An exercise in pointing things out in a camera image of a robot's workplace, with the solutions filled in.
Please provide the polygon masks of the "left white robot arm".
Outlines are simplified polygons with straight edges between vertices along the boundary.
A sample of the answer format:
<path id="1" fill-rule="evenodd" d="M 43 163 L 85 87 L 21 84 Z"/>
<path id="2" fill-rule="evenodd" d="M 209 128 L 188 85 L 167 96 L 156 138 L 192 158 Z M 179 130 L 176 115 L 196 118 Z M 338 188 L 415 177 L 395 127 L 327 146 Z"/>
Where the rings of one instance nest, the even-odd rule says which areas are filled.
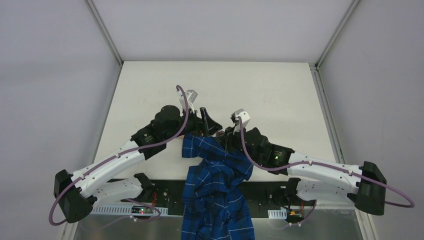
<path id="1" fill-rule="evenodd" d="M 173 136 L 209 137 L 222 130 L 206 108 L 186 113 L 174 105 L 166 105 L 154 119 L 139 129 L 117 150 L 103 160 L 74 172 L 63 169 L 55 174 L 53 196 L 67 223 L 76 223 L 93 209 L 124 199 L 147 202 L 152 198 L 152 184 L 144 173 L 112 182 L 124 170 L 144 162 L 167 147 Z"/>

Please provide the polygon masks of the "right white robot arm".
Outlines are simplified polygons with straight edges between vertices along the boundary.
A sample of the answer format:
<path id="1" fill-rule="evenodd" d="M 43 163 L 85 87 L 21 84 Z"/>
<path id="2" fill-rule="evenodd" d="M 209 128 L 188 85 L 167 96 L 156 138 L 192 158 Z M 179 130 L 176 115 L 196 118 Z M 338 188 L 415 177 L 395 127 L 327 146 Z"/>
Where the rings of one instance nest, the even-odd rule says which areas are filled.
<path id="1" fill-rule="evenodd" d="M 228 127 L 216 138 L 225 151 L 248 156 L 248 161 L 261 170 L 289 176 L 283 196 L 290 205 L 302 200 L 321 200 L 352 204 L 375 216 L 385 213 L 383 185 L 387 180 L 375 163 L 327 162 L 271 143 L 256 127 L 248 131 Z"/>

